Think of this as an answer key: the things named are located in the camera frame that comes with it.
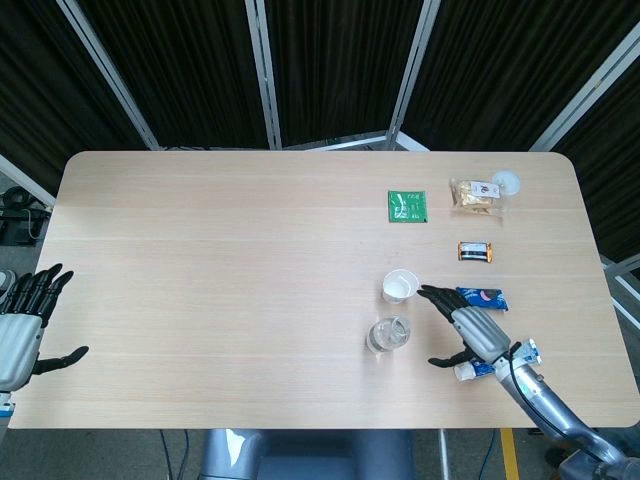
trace wooden tabletop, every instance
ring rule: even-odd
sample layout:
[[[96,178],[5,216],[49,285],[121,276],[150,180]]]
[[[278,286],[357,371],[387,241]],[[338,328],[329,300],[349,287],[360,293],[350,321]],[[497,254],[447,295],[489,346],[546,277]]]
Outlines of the wooden tabletop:
[[[502,219],[452,211],[449,179],[516,172]],[[388,190],[425,190],[429,223],[389,223]],[[459,241],[494,262],[460,262]],[[421,297],[380,298],[408,268],[502,288],[494,317],[533,337],[549,385],[594,426],[640,402],[571,163],[554,153],[91,152],[64,174],[39,268],[76,276],[42,357],[72,368],[18,392],[16,428],[436,428],[531,425],[493,378],[427,363],[461,340]],[[411,338],[365,349],[402,313]]]

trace floor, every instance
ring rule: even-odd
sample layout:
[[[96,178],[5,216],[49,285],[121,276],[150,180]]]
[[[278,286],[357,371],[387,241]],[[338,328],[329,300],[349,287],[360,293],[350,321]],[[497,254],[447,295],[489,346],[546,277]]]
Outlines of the floor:
[[[0,192],[11,182],[0,178]],[[0,247],[0,268],[11,268],[23,274],[33,272],[40,253],[36,247]],[[612,291],[620,285],[612,282]],[[640,385],[640,334],[619,315],[620,327],[627,346],[636,383]],[[190,430],[190,451],[184,478],[197,478],[204,431]],[[607,429],[608,438],[640,452],[640,426],[629,429]],[[448,430],[448,454],[453,479],[478,478],[490,444],[492,430]],[[167,431],[167,443],[174,472],[184,452],[182,431]],[[544,461],[550,446],[542,436],[527,430],[514,431],[520,478],[546,480],[553,470]],[[438,435],[434,430],[414,434],[418,478],[441,478]],[[156,430],[10,430],[0,447],[0,480],[117,480],[166,479],[167,467],[159,432]],[[499,432],[483,476],[486,480],[505,478]]]

